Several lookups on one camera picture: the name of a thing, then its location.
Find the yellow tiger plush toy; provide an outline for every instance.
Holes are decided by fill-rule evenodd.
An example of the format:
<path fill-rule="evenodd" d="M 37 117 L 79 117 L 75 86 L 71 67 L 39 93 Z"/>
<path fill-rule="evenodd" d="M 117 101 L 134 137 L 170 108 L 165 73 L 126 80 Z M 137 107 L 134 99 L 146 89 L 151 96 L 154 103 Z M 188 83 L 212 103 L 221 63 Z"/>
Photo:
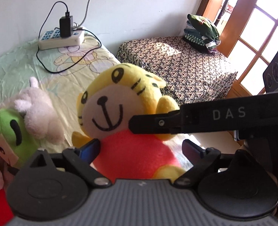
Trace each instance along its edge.
<path fill-rule="evenodd" d="M 81 147 L 92 138 L 100 140 L 94 166 L 112 182 L 117 178 L 167 178 L 184 173 L 163 141 L 171 134 L 133 134 L 128 122 L 134 115 L 163 114 L 178 110 L 170 96 L 162 96 L 163 79 L 128 63 L 103 71 L 79 95 L 78 122 L 85 136 L 74 132 L 72 143 Z"/>

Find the stuffed animal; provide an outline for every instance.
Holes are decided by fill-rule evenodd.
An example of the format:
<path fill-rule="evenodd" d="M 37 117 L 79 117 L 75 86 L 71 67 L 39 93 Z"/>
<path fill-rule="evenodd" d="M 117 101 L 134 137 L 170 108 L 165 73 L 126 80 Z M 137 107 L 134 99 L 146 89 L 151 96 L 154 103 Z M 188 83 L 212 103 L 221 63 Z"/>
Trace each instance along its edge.
<path fill-rule="evenodd" d="M 46 138 L 50 143 L 62 143 L 64 130 L 48 94 L 39 89 L 35 77 L 29 79 L 30 87 L 23 89 L 11 101 L 11 107 L 22 116 L 26 130 L 36 139 Z"/>
<path fill-rule="evenodd" d="M 103 71 L 80 94 L 78 121 L 83 136 L 72 134 L 72 143 L 81 147 L 92 138 L 100 140 L 100 153 L 93 164 L 112 182 L 117 178 L 174 181 L 184 173 L 163 141 L 170 134 L 133 134 L 128 122 L 134 115 L 160 114 L 179 109 L 169 96 L 162 96 L 163 79 L 144 69 L 122 63 Z"/>
<path fill-rule="evenodd" d="M 0 157 L 9 166 L 19 169 L 38 147 L 20 113 L 14 109 L 0 109 Z"/>

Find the white wall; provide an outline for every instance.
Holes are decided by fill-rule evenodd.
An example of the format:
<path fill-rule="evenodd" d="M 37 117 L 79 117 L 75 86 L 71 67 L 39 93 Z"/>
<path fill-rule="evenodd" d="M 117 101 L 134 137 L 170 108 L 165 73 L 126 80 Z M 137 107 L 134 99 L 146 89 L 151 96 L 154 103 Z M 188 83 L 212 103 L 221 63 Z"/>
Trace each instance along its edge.
<path fill-rule="evenodd" d="M 35 39 L 57 0 L 0 0 L 0 55 Z M 75 22 L 81 22 L 87 0 L 63 0 Z M 195 13 L 201 0 L 91 0 L 84 26 L 114 54 L 132 39 L 178 35 L 186 15 Z M 43 31 L 58 26 L 63 4 L 54 8 Z"/>

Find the stack of clothes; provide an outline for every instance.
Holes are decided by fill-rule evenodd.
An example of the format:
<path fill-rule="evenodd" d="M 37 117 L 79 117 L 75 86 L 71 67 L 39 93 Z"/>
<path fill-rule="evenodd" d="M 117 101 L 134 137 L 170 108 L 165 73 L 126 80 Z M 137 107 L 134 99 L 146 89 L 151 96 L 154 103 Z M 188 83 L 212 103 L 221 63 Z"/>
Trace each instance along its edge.
<path fill-rule="evenodd" d="M 216 53 L 221 44 L 216 26 L 203 16 L 188 14 L 184 40 L 202 53 Z"/>

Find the screw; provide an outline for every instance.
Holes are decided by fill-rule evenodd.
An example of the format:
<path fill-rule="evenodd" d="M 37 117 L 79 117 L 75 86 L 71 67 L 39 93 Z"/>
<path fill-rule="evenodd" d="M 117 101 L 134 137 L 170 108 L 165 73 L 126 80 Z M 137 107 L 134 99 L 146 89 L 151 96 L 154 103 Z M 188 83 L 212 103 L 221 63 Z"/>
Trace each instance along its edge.
<path fill-rule="evenodd" d="M 165 124 L 165 121 L 164 121 L 164 120 L 159 120 L 159 126 L 160 126 L 160 127 L 164 126 L 164 124 Z"/>
<path fill-rule="evenodd" d="M 191 184 L 191 181 L 187 177 L 181 177 L 175 181 L 175 183 L 179 186 L 188 186 Z"/>
<path fill-rule="evenodd" d="M 110 180 L 108 180 L 106 177 L 98 177 L 94 179 L 94 183 L 99 186 L 105 186 L 110 183 Z"/>

